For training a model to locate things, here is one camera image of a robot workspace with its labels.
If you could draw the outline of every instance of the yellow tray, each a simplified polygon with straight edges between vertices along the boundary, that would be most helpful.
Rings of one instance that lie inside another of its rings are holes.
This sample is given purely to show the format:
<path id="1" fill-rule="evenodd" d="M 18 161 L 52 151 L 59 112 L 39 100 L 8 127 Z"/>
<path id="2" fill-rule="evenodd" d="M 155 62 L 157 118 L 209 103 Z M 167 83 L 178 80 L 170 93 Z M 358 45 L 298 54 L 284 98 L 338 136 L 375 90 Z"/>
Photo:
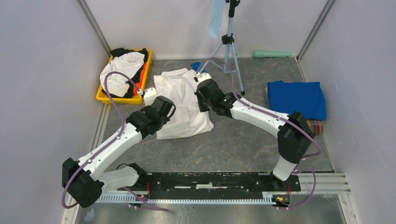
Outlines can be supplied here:
<path id="1" fill-rule="evenodd" d="M 151 56 L 152 56 L 152 51 L 147 49 L 148 52 L 148 59 L 146 62 L 146 68 L 144 69 L 144 75 L 143 75 L 143 81 L 141 82 L 141 89 L 144 91 L 146 88 L 146 82 L 148 73 L 149 73 L 149 68 L 151 65 Z M 110 56 L 109 63 L 113 60 L 113 56 Z M 105 104 L 110 104 L 110 99 L 107 97 L 105 93 L 102 92 L 102 85 L 99 85 L 98 92 L 96 93 L 96 99 L 99 101 L 102 101 Z M 139 95 L 135 95 L 132 98 L 113 98 L 114 102 L 117 104 L 141 104 L 143 102 L 143 99 Z"/>

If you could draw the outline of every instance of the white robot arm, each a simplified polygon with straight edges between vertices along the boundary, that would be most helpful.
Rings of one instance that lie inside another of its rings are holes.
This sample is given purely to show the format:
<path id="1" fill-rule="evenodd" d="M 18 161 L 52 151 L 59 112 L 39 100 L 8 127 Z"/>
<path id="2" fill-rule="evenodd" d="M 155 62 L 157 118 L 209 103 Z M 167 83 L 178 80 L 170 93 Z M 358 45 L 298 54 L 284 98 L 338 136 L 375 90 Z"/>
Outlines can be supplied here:
<path id="1" fill-rule="evenodd" d="M 207 73 L 197 74 L 194 79 L 199 82 L 195 95 L 198 98 L 201 112 L 213 110 L 220 116 L 246 121 L 278 138 L 280 157 L 271 175 L 281 181 L 286 181 L 304 156 L 311 141 L 282 120 L 288 120 L 297 125 L 313 138 L 302 114 L 294 112 L 289 115 L 275 112 L 255 105 L 245 98 L 238 97 L 239 99 L 237 99 L 231 92 L 224 94 Z"/>
<path id="2" fill-rule="evenodd" d="M 199 74 L 196 81 L 200 82 L 195 95 L 201 112 L 213 110 L 220 116 L 238 119 L 255 125 L 278 138 L 280 158 L 271 172 L 272 185 L 282 185 L 292 173 L 295 166 L 305 154 L 311 142 L 299 131 L 286 124 L 280 118 L 288 119 L 298 125 L 310 136 L 312 133 L 303 116 L 297 112 L 292 115 L 278 113 L 254 105 L 241 98 L 241 103 L 232 93 L 224 94 L 210 75 Z M 154 88 L 147 89 L 144 95 L 145 107 L 133 112 L 126 120 L 125 129 L 119 135 L 121 128 L 109 139 L 105 140 L 98 148 L 89 154 L 74 161 L 67 159 L 62 166 L 62 185 L 65 188 L 77 169 L 88 164 L 78 173 L 71 182 L 67 192 L 83 208 L 92 205 L 101 194 L 125 186 L 133 186 L 138 181 L 142 169 L 137 165 L 128 165 L 123 169 L 105 172 L 105 169 L 121 156 L 127 149 L 143 140 L 149 134 L 153 135 L 165 125 L 176 109 L 173 102 L 163 96 L 158 96 Z M 269 116 L 251 108 L 276 114 L 277 118 Z M 108 148 L 91 160 L 93 154 L 103 146 L 113 141 Z"/>
<path id="3" fill-rule="evenodd" d="M 157 96 L 156 90 L 146 90 L 146 106 L 133 112 L 124 124 L 120 135 L 120 128 L 99 147 L 77 161 L 67 159 L 62 165 L 62 186 L 65 188 L 73 174 L 87 163 L 74 177 L 67 192 L 83 207 L 93 204 L 101 194 L 117 190 L 125 186 L 133 186 L 139 178 L 139 167 L 126 166 L 123 169 L 105 172 L 106 168 L 127 149 L 143 140 L 149 134 L 160 130 L 173 116 L 176 107 L 173 102 L 163 96 Z M 92 155 L 110 145 L 94 159 Z"/>

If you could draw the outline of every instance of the white lab coat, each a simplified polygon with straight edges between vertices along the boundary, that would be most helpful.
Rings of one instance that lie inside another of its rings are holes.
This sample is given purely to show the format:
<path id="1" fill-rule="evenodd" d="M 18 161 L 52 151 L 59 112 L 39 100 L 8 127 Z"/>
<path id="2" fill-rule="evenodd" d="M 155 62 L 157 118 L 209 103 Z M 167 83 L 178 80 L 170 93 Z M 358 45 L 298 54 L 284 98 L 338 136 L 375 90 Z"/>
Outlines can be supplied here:
<path id="1" fill-rule="evenodd" d="M 130 52 L 121 57 L 115 57 L 106 65 L 100 74 L 100 84 L 102 88 L 105 89 L 105 77 L 111 71 L 119 71 L 132 79 L 143 65 L 144 54 L 139 52 Z M 109 93 L 118 97 L 123 97 L 127 93 L 129 87 L 127 78 L 122 75 L 111 74 L 109 78 L 107 78 Z"/>
<path id="2" fill-rule="evenodd" d="M 157 132 L 157 139 L 186 138 L 213 129 L 208 112 L 199 111 L 194 95 L 198 86 L 193 79 L 194 72 L 184 68 L 154 76 L 158 95 L 172 100 L 176 106 L 173 117 Z"/>

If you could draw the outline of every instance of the blue folded cloth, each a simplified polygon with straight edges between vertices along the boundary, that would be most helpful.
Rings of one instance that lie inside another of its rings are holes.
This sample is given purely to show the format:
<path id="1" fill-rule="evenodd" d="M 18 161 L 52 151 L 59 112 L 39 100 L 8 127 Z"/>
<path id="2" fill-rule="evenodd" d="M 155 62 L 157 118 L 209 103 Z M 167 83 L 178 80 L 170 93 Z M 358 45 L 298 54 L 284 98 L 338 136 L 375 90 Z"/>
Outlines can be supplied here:
<path id="1" fill-rule="evenodd" d="M 326 120 L 326 102 L 319 82 L 268 82 L 268 102 L 273 111 L 300 112 L 305 119 Z"/>
<path id="2" fill-rule="evenodd" d="M 191 68 L 194 69 L 194 71 L 197 71 L 200 66 L 201 66 L 201 62 L 194 62 L 191 64 Z"/>

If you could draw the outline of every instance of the green object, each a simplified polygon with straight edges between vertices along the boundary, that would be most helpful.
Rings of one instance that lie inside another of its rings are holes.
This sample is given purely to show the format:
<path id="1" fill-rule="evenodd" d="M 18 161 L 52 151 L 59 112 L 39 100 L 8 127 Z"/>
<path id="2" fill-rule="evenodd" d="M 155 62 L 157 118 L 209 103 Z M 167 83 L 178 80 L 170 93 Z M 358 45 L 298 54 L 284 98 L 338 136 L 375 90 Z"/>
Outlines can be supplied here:
<path id="1" fill-rule="evenodd" d="M 253 57 L 289 57 L 291 53 L 281 51 L 255 50 Z"/>

